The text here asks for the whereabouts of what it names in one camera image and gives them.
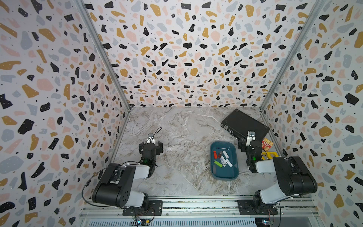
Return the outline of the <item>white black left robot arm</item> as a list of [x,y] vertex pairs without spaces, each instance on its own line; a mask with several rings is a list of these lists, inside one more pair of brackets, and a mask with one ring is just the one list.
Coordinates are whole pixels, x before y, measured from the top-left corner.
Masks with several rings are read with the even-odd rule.
[[93,202],[119,208],[148,209],[148,194],[133,191],[132,185],[135,180],[153,175],[157,156],[163,153],[163,143],[153,139],[142,142],[139,152],[142,157],[137,164],[109,164],[92,194]]

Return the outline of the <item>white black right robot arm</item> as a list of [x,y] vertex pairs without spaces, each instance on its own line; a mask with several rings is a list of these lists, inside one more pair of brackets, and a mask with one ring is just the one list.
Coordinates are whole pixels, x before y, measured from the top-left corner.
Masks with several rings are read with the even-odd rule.
[[317,192],[317,182],[300,157],[273,157],[263,160],[262,142],[256,140],[240,140],[238,149],[246,154],[246,164],[252,173],[275,174],[277,177],[274,185],[255,193],[250,205],[252,208],[257,210],[274,206],[295,195]]

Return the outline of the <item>white usb flash drive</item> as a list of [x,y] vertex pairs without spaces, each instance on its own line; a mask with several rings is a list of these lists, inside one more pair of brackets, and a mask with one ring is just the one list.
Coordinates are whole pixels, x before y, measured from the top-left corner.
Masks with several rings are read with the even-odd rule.
[[224,156],[225,156],[226,159],[229,158],[229,156],[228,156],[228,154],[227,154],[227,152],[225,150],[223,151],[223,154],[224,154]]
[[226,159],[226,163],[230,166],[230,167],[232,167],[233,165],[232,165],[232,163],[228,160],[228,159]]
[[225,159],[223,157],[220,158],[220,161],[221,161],[223,166],[226,166],[226,161],[225,161]]

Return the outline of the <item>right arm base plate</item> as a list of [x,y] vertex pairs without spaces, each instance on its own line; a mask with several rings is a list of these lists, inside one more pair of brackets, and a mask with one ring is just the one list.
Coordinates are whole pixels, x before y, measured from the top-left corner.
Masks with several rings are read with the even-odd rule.
[[240,215],[277,215],[278,210],[274,204],[258,204],[253,200],[238,200],[237,207]]

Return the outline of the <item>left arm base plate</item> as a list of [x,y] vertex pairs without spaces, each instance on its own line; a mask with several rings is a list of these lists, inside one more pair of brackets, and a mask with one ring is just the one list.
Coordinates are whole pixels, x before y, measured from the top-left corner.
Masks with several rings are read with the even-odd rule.
[[163,210],[162,200],[151,200],[143,203],[141,207],[128,207],[123,210],[124,217],[131,216],[161,216]]

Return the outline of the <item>green usb flash drive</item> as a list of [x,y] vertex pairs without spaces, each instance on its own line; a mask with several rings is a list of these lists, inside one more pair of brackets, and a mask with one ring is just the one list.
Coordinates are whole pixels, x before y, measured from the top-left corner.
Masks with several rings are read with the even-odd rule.
[[216,160],[214,160],[214,164],[219,166],[219,167],[223,167],[223,165],[220,162],[216,161]]

